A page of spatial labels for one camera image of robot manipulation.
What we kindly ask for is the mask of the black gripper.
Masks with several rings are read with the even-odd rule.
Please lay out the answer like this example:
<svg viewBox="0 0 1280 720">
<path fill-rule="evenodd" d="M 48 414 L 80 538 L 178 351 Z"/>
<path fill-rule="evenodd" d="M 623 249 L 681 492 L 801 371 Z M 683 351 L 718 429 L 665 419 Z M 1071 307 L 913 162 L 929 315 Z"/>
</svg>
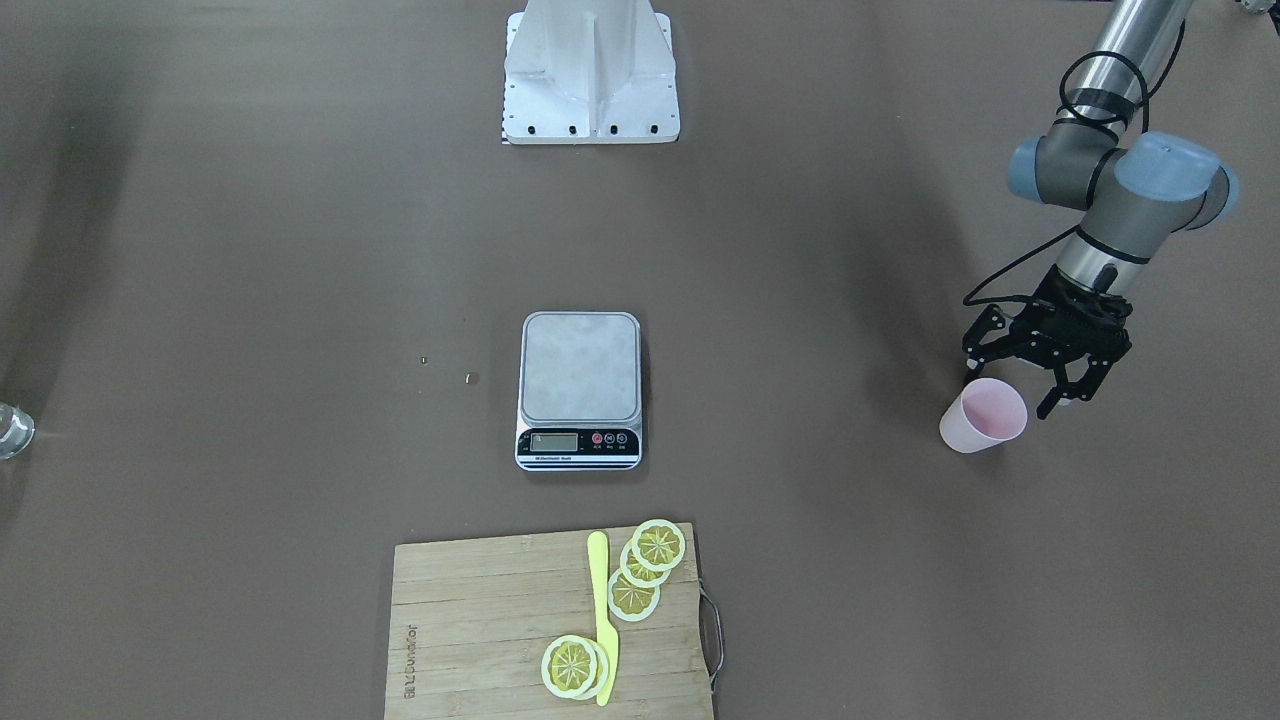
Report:
<svg viewBox="0 0 1280 720">
<path fill-rule="evenodd" d="M 963 334 L 963 347 L 969 373 L 1012 356 L 1051 370 L 1053 386 L 1036 407 L 1044 420 L 1060 405 L 1096 396 L 1132 347 L 1126 322 L 1133 306 L 1123 296 L 1078 284 L 1057 266 L 1046 272 L 1032 297 L 1011 325 L 1000 305 L 988 304 Z M 1087 369 L 1071 380 L 1068 364 L 1080 359 L 1087 359 Z"/>
</svg>

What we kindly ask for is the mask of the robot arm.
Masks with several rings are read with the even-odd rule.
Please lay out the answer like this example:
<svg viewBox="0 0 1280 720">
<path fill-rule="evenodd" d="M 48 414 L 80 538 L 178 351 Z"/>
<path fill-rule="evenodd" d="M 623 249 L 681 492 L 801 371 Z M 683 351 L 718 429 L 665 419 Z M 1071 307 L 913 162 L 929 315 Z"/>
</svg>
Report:
<svg viewBox="0 0 1280 720">
<path fill-rule="evenodd" d="M 1059 81 L 1046 135 L 1020 143 L 1007 186 L 1033 202 L 1082 211 L 1059 234 L 1061 251 L 1032 293 L 964 302 L 980 315 L 963 337 L 966 380 L 1015 357 L 1052 372 L 1036 414 L 1092 400 L 1132 347 L 1125 292 L 1170 234 L 1206 227 L 1236 204 L 1240 182 L 1215 152 L 1143 126 L 1185 33 L 1188 1 L 1116 1 L 1094 47 Z"/>
</svg>

